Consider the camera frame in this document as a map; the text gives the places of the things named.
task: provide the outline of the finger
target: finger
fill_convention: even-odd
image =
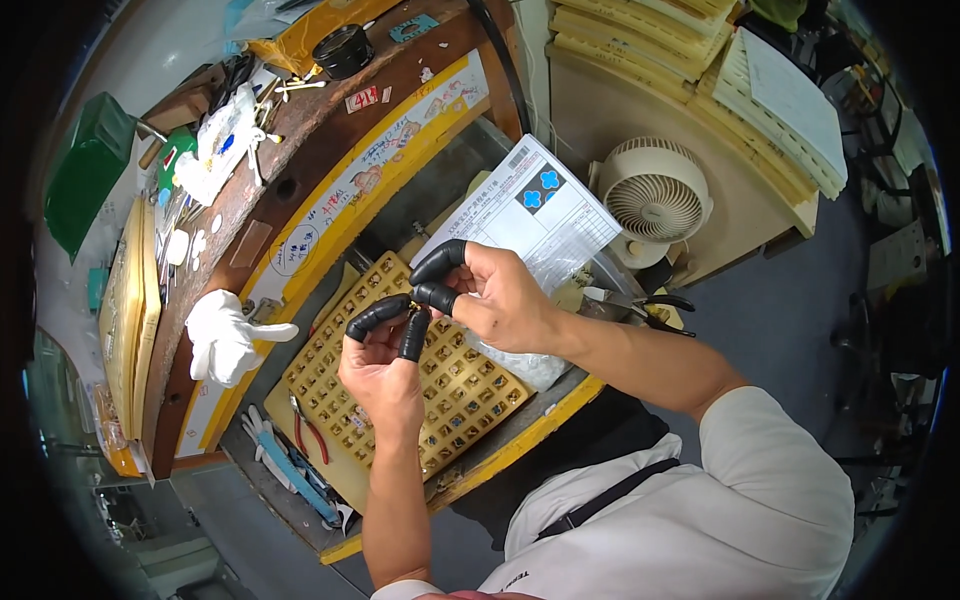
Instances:
[[[347,337],[363,342],[367,339],[367,334],[373,331],[379,324],[386,323],[400,315],[405,315],[410,309],[410,295],[396,294],[387,298],[377,300],[359,315],[350,319],[347,324]]]
[[[367,345],[364,348],[364,361],[368,365],[389,365],[396,358],[396,348],[386,344]]]
[[[402,315],[393,317],[385,323],[377,325],[370,335],[367,337],[366,344],[386,344],[391,346],[390,341],[393,339],[393,332],[397,329],[397,326],[403,324],[407,320],[407,315],[410,312],[410,304],[407,304],[407,310]]]
[[[428,254],[408,280],[410,285],[416,286],[425,281],[440,281],[446,274],[454,269],[466,264],[464,261],[464,248],[467,245],[466,240],[446,240],[440,246]]]
[[[445,315],[452,314],[453,302],[461,295],[461,292],[437,281],[425,281],[410,292],[410,297],[417,304],[432,306]]]
[[[340,369],[357,370],[370,365],[389,365],[396,358],[396,350],[383,344],[361,344],[344,336],[344,350],[340,355]]]
[[[403,327],[403,336],[400,338],[396,355],[415,363],[419,362],[420,353],[423,352],[423,338],[426,337],[428,326],[430,326],[430,315],[425,310],[415,312],[407,325]]]
[[[511,254],[516,256],[516,253],[510,250],[467,242],[464,247],[464,264],[467,265],[474,279],[486,281],[496,273],[497,265],[504,259],[509,259]]]
[[[396,350],[400,347],[400,339],[403,337],[403,331],[406,327],[403,324],[397,324],[390,330],[390,338],[385,343],[388,348]]]
[[[454,303],[452,310],[448,313],[459,324],[468,329],[473,329],[478,333],[480,331],[489,331],[496,327],[496,320],[490,320],[490,308],[486,301],[471,296],[470,294],[461,294]]]
[[[344,350],[340,354],[341,368],[348,366],[356,369],[367,365],[368,362],[364,349],[365,347],[362,342],[357,342],[348,335],[345,335]]]
[[[466,267],[451,272],[444,279],[444,284],[452,287],[462,294],[477,291],[477,281],[473,278],[473,273]]]

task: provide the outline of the paper tag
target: paper tag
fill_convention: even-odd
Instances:
[[[376,85],[371,85],[367,89],[362,89],[349,96],[344,102],[347,103],[347,114],[356,112],[360,108],[376,104]]]
[[[390,30],[390,37],[398,44],[413,39],[416,36],[425,34],[434,27],[440,25],[437,21],[426,14],[418,14],[409,21],[403,21]]]

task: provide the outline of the pliers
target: pliers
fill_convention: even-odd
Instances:
[[[665,306],[675,306],[681,310],[685,310],[686,312],[692,313],[696,311],[696,307],[694,307],[693,302],[687,300],[686,298],[674,296],[673,294],[655,294],[654,296],[645,296],[643,298],[630,298],[626,294],[592,286],[584,288],[584,296],[591,300],[632,310],[644,323],[648,324],[651,329],[657,329],[659,331],[666,331],[669,333],[678,333],[690,338],[697,337],[697,334],[692,331],[683,331],[682,329],[678,329],[677,327],[673,327],[664,323],[657,317],[651,315],[647,309],[644,308],[644,306],[647,304],[663,304]]]
[[[304,458],[310,458],[310,455],[306,451],[306,446],[303,444],[303,437],[300,435],[300,424],[306,423],[306,428],[309,429],[310,433],[313,434],[313,439],[317,441],[317,445],[320,447],[320,454],[324,459],[324,464],[329,465],[330,457],[326,453],[326,443],[324,442],[324,438],[320,435],[320,431],[317,430],[316,425],[307,420],[306,415],[304,415],[303,411],[300,409],[300,401],[297,400],[297,397],[294,396],[293,392],[290,393],[290,404],[294,407],[294,438],[297,442],[297,449]]]

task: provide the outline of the white glove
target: white glove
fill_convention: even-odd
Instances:
[[[232,388],[245,372],[263,362],[263,356],[253,349],[253,340],[288,342],[299,331],[290,323],[251,325],[236,295],[227,290],[210,292],[197,300],[186,318],[186,333],[193,342],[190,376]]]
[[[250,408],[247,410],[247,415],[240,415],[240,420],[243,422],[243,429],[247,432],[247,435],[251,437],[253,443],[256,444],[256,451],[253,454],[253,459],[257,462],[263,463],[263,466],[276,477],[276,480],[280,482],[280,485],[287,489],[289,492],[297,493],[297,488],[294,487],[290,480],[287,479],[287,476],[283,474],[283,471],[280,470],[280,467],[276,465],[274,459],[270,458],[270,455],[266,453],[263,446],[260,445],[260,440],[257,438],[257,434],[263,431],[269,431],[271,435],[274,436],[274,441],[276,445],[283,448],[283,442],[274,433],[274,426],[269,420],[264,420],[260,417],[260,411],[256,410],[256,406],[250,405]]]

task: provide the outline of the white wall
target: white wall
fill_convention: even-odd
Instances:
[[[534,103],[530,119],[534,121],[534,135],[550,147],[550,70],[543,48],[553,37],[547,22],[553,9],[547,0],[521,0],[514,3],[514,17],[519,32],[520,61],[523,90],[527,100]]]

